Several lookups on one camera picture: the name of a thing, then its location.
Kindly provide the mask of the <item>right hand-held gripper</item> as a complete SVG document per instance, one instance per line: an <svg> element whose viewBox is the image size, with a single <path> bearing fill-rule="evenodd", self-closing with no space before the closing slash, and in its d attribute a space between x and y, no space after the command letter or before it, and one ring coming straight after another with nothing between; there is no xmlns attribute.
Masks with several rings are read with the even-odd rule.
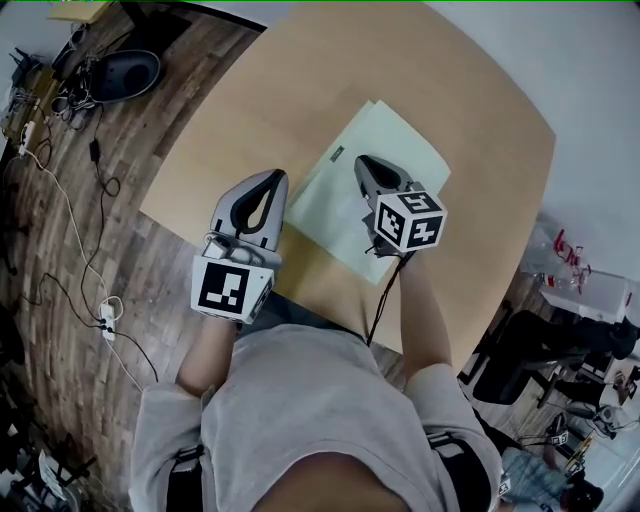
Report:
<svg viewBox="0 0 640 512"><path fill-rule="evenodd" d="M378 258L403 257L439 244L447 210L437 196L421 185L415 188L403 168L379 157L358 156L354 172L371 209L362 219L372 245L366 253ZM383 188L393 190L382 193Z"/></svg>

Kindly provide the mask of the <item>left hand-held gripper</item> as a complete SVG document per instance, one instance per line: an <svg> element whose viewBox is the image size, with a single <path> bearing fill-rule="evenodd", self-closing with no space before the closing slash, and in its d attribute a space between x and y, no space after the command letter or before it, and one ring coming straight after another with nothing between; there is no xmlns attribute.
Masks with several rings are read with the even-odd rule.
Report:
<svg viewBox="0 0 640 512"><path fill-rule="evenodd" d="M282 263L274 251L288 184L285 171L268 170L248 177L221 196L211 220L213 232L206 237L203 253L193 260L194 311L241 324L255 321Z"/></svg>

